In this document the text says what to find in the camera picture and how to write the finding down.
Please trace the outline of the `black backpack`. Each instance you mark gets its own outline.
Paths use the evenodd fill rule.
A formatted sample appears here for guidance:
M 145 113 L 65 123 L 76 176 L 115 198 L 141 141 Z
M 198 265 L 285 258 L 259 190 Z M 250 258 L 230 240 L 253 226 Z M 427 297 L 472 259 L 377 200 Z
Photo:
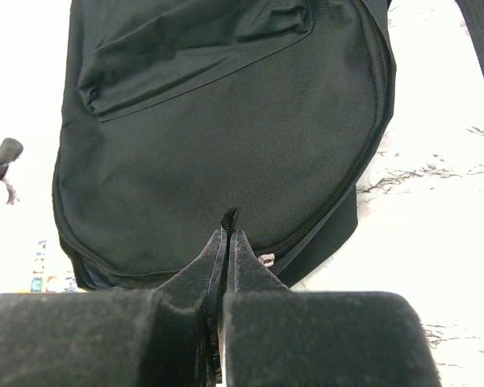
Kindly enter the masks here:
M 388 1 L 74 1 L 52 180 L 85 290 L 154 288 L 235 209 L 294 285 L 357 226 L 394 111 Z

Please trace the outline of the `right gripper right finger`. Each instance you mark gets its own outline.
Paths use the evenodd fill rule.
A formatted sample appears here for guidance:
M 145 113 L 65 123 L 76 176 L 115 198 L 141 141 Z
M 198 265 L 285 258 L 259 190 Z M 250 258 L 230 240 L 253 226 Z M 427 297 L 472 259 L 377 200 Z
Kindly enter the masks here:
M 223 299 L 230 386 L 438 386 L 418 314 L 387 292 L 294 292 L 232 234 Z

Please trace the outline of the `yellow picture book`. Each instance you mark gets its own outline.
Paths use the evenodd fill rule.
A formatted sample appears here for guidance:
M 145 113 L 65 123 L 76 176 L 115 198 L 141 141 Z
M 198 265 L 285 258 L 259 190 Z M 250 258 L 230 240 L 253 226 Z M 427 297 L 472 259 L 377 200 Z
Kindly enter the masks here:
M 37 242 L 27 277 L 17 293 L 84 293 L 69 258 L 50 240 Z

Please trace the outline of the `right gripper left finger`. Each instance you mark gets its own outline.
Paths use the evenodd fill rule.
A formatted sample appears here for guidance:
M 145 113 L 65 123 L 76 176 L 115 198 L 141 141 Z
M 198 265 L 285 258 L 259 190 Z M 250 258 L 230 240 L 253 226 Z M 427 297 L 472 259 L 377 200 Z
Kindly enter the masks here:
M 210 329 L 227 246 L 202 253 L 158 289 L 0 294 L 0 386 L 212 386 Z

